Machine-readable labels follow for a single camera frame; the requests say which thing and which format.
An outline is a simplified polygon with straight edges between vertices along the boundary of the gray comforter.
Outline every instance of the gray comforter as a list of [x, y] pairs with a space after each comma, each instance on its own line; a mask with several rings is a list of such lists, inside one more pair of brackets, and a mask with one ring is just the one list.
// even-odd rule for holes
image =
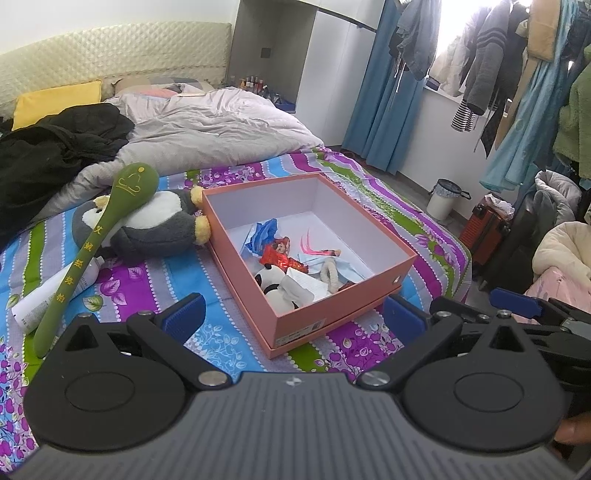
[[107, 100], [135, 123], [115, 160], [86, 167], [34, 222], [74, 208], [110, 187], [125, 165], [142, 161], [160, 176], [243, 165], [322, 145], [300, 121], [253, 93], [227, 88], [162, 99], [127, 93]]

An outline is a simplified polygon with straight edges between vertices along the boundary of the upholstered headboard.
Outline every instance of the upholstered headboard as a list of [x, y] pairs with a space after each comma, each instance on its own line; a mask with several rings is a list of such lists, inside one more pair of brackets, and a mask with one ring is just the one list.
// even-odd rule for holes
[[228, 66], [231, 24], [158, 22], [100, 27], [41, 40], [0, 55], [0, 115], [18, 95], [103, 80], [103, 97], [130, 75], [191, 77], [220, 84]]

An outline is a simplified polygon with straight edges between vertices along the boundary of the human hand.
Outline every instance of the human hand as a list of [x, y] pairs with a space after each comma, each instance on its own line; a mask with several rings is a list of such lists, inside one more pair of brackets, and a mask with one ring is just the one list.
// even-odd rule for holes
[[591, 412], [563, 420], [554, 440], [566, 445], [591, 443]]

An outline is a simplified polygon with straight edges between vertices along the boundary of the white tube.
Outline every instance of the white tube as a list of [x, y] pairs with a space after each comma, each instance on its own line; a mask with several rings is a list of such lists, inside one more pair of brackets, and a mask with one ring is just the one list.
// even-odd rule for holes
[[[96, 281], [99, 276], [99, 270], [104, 263], [105, 261], [102, 257], [90, 260], [90, 264], [84, 271], [72, 298], [80, 295]], [[71, 266], [72, 264], [62, 268], [58, 273], [45, 280], [45, 282], [12, 307], [14, 320], [25, 334], [31, 333], [39, 326], [43, 315], [51, 303], [51, 299], [56, 294], [57, 289]]]

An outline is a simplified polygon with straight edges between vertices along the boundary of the window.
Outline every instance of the window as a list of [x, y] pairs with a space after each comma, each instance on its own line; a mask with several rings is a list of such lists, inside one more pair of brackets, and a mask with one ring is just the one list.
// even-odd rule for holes
[[[437, 56], [458, 36], [470, 16], [480, 7], [494, 7], [499, 0], [441, 0], [441, 24]], [[521, 5], [531, 5], [531, 0], [519, 0]]]

